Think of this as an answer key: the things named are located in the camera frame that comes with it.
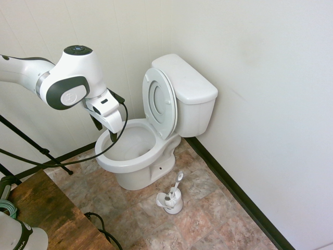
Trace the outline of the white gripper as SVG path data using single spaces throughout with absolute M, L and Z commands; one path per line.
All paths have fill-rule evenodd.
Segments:
M 105 90 L 101 95 L 85 99 L 85 109 L 88 111 L 95 127 L 102 130 L 102 125 L 109 130 L 112 142 L 117 140 L 117 134 L 122 130 L 122 118 L 118 111 L 119 102 Z

